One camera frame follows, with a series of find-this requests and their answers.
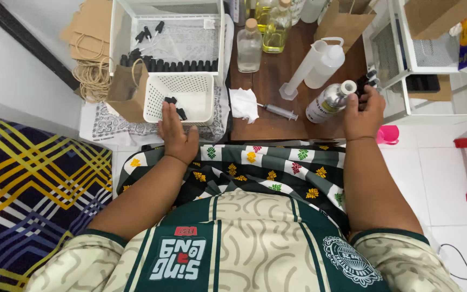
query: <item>black cable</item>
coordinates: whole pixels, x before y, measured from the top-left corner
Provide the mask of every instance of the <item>black cable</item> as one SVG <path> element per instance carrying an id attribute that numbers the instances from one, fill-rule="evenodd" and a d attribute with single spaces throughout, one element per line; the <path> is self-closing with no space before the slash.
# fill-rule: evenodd
<path id="1" fill-rule="evenodd" d="M 461 258 L 462 258 L 462 261 L 464 262 L 464 264 L 465 264 L 466 267 L 467 267 L 467 262 L 466 262 L 466 260 L 464 259 L 464 256 L 462 255 L 462 253 L 460 252 L 460 250 L 459 250 L 458 248 L 454 247 L 453 245 L 448 244 L 448 243 L 441 244 L 441 246 L 440 246 L 440 248 L 439 248 L 439 252 L 441 251 L 441 248 L 442 248 L 443 246 L 445 246 L 445 245 L 453 247 L 453 248 L 459 253 L 459 255 L 460 255 Z M 459 279 L 461 279 L 461 280 L 466 280 L 466 281 L 467 281 L 467 278 L 455 276 L 455 275 L 452 274 L 452 273 L 450 273 L 450 275 L 454 276 L 455 278 L 459 278 Z"/>

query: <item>bottle of yellow oil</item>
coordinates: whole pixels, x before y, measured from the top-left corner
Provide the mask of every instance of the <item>bottle of yellow oil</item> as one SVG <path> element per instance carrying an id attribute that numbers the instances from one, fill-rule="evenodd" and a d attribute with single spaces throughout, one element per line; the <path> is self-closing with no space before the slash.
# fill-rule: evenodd
<path id="1" fill-rule="evenodd" d="M 259 30 L 264 33 L 269 19 L 269 11 L 279 6 L 279 0 L 258 0 L 255 7 L 255 19 Z"/>
<path id="2" fill-rule="evenodd" d="M 270 10 L 268 23 L 264 30 L 263 51 L 280 53 L 284 50 L 291 29 L 290 5 L 291 0 L 280 0 L 279 6 Z"/>

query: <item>white wall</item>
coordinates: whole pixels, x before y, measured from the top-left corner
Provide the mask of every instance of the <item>white wall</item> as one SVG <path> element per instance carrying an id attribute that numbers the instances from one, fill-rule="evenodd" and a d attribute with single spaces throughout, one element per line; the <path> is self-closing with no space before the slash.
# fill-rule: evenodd
<path id="1" fill-rule="evenodd" d="M 84 0 L 0 0 L 0 2 L 69 70 L 77 64 L 60 38 Z"/>
<path id="2" fill-rule="evenodd" d="M 77 137 L 81 105 L 68 85 L 0 28 L 1 118 Z"/>

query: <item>t-shirt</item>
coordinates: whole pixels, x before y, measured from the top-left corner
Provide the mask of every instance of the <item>t-shirt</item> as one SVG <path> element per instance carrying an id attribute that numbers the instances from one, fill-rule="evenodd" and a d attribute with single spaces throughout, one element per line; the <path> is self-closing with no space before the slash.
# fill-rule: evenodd
<path id="1" fill-rule="evenodd" d="M 131 241 L 85 230 L 27 291 L 460 291 L 428 240 L 405 230 L 351 243 L 324 212 L 234 191 L 187 203 Z"/>

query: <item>glass bottle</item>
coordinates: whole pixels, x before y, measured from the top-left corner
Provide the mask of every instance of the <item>glass bottle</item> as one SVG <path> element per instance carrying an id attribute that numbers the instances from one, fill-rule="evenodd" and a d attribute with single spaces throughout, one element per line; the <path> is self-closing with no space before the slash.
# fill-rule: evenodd
<path id="1" fill-rule="evenodd" d="M 263 37 L 263 51 L 280 53 L 284 50 L 291 29 L 291 0 L 280 0 L 279 6 L 269 13 Z"/>
<path id="2" fill-rule="evenodd" d="M 279 0 L 258 0 L 255 7 L 255 19 L 259 30 L 264 33 L 269 19 L 269 11 L 279 6 Z"/>
<path id="3" fill-rule="evenodd" d="M 246 26 L 237 34 L 237 66 L 239 72 L 259 71 L 263 49 L 263 36 L 258 30 L 257 21 L 250 18 Z"/>

